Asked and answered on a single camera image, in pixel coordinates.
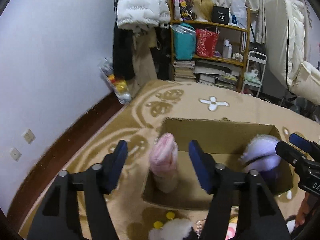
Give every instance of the white cart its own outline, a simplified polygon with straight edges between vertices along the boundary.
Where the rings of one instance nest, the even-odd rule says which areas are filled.
[[[260,90],[261,90],[261,87],[262,87],[262,81],[263,81],[263,77],[264,77],[264,72],[266,70],[267,56],[262,54],[262,53],[255,52],[255,51],[251,50],[248,53],[247,68],[246,68],[245,72],[248,71],[249,61],[259,62],[259,63],[263,64],[263,71],[262,71],[262,76],[261,76],[261,80],[260,80],[261,81],[261,85],[253,83],[253,82],[250,82],[250,81],[247,81],[247,80],[244,79],[241,92],[243,92],[245,85],[257,87],[258,88],[258,92],[257,92],[256,97],[258,97],[258,95],[260,93]]]

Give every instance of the pink towel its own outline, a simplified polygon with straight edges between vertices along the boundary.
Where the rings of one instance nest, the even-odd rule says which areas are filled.
[[[159,190],[168,193],[175,189],[177,176],[178,146],[171,133],[165,133],[150,152],[150,170]]]

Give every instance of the beige rug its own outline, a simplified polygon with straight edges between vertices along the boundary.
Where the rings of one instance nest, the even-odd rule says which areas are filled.
[[[210,101],[210,97],[215,97],[217,102],[227,102],[229,106],[218,106],[215,111],[211,111],[209,104],[200,102],[200,99]],[[132,103],[117,113],[65,166],[70,173],[85,171],[111,153],[120,139],[128,142],[129,156],[118,187],[106,196],[111,219],[121,240],[148,239],[148,231],[153,223],[157,220],[166,221],[166,211],[143,202],[141,190],[149,166],[148,151],[154,144],[161,121],[167,116],[210,120],[228,118],[233,121],[273,124],[285,141],[293,132],[316,142],[320,135],[320,126],[312,120],[248,95],[198,83],[149,82]],[[291,192],[277,197],[285,218],[297,213],[304,197],[297,183],[298,176],[294,175],[295,186]],[[84,196],[82,193],[78,196],[83,235],[91,239]],[[27,237],[40,201],[41,198],[20,229],[23,238]],[[176,214],[196,221],[203,220],[207,212],[181,211]]]

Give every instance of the white wall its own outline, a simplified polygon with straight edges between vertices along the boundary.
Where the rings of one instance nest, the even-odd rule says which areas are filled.
[[[113,0],[11,0],[0,16],[0,208],[46,148],[110,93],[97,67],[112,55]],[[36,136],[28,145],[21,134]],[[9,155],[16,147],[22,156]]]

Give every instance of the pink object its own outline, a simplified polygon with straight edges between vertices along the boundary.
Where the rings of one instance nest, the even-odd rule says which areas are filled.
[[[165,133],[150,153],[150,169],[162,177],[177,169],[178,146],[171,133]]]
[[[150,170],[156,187],[164,193],[173,191],[178,184],[178,146],[171,133],[165,133],[150,152]]]
[[[236,228],[237,228],[236,223],[229,223],[229,227],[228,227],[228,231],[227,231],[227,235],[226,235],[226,240],[232,239],[233,237],[235,237]]]

